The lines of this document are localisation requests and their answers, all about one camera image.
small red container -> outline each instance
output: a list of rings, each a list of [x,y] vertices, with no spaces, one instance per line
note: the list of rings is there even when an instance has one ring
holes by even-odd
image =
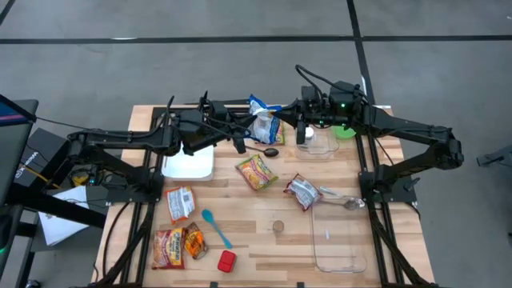
[[[229,273],[233,270],[234,262],[237,260],[237,255],[228,250],[224,250],[221,255],[221,260],[218,262],[217,269],[222,272]]]

plastic spoon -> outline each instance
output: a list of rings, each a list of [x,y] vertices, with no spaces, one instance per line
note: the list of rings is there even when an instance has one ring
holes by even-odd
[[[217,233],[221,236],[222,240],[224,241],[224,245],[226,245],[226,248],[227,249],[231,249],[233,248],[233,246],[231,245],[231,242],[230,240],[228,240],[224,234],[220,231],[220,229],[217,227],[217,224],[215,224],[215,220],[214,220],[214,215],[211,213],[210,210],[208,209],[204,209],[202,212],[201,212],[201,215],[202,215],[202,218],[205,219],[206,222],[208,222],[209,224],[211,224],[215,231],[217,231]]]

blue snack bag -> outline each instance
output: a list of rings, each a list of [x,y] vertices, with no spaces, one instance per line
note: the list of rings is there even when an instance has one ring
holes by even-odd
[[[267,106],[252,94],[249,96],[249,113],[258,117],[249,126],[250,138],[264,144],[274,144],[281,122],[270,112],[281,110],[280,106]]]

food wrapper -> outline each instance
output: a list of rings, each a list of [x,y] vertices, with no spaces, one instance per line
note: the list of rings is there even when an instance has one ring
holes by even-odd
[[[256,154],[235,167],[243,175],[247,184],[254,190],[267,188],[278,179]]]
[[[279,122],[278,132],[275,135],[275,142],[274,142],[274,144],[271,144],[271,145],[275,145],[275,146],[285,145],[285,125],[284,124],[285,123],[282,120]]]
[[[323,196],[309,181],[299,174],[295,175],[294,179],[288,183],[284,192],[295,195],[303,211],[308,210],[313,203]]]
[[[202,258],[208,251],[205,238],[195,222],[186,228],[185,249],[195,260]]]
[[[195,199],[190,187],[178,187],[166,191],[167,205],[169,207],[170,222],[188,219],[195,209]]]
[[[274,144],[281,123],[271,111],[280,109],[280,106],[267,106],[255,96],[249,96],[249,113],[257,116],[249,126],[250,138],[263,144]]]
[[[184,242],[183,228],[155,231],[151,269],[185,269]]]

small cup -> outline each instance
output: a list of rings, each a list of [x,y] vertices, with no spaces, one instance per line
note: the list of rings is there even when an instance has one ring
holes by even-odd
[[[275,233],[280,233],[282,232],[283,230],[285,229],[285,223],[283,223],[282,221],[280,220],[277,220],[274,222],[274,224],[272,225],[272,230],[275,232]]]

